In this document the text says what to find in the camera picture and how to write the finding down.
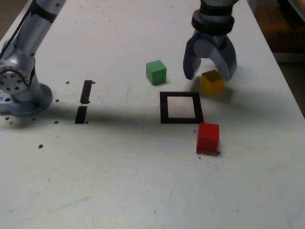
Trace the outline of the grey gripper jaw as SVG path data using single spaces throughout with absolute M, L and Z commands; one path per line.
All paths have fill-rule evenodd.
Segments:
M 199 39 L 194 44 L 194 51 L 201 59 L 210 59 L 224 81 L 232 79 L 237 68 L 236 53 L 229 38 L 225 48 L 217 48 L 207 40 Z

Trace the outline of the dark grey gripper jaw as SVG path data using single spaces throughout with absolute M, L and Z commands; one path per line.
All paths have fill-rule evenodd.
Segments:
M 192 80 L 201 64 L 201 58 L 194 51 L 194 44 L 199 40 L 200 35 L 197 31 L 188 40 L 183 58 L 183 71 L 188 80 Z

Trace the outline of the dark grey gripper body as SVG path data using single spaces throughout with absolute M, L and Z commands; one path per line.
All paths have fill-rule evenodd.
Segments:
M 211 35 L 195 30 L 200 39 L 207 40 L 217 48 L 225 48 L 227 45 L 227 35 Z

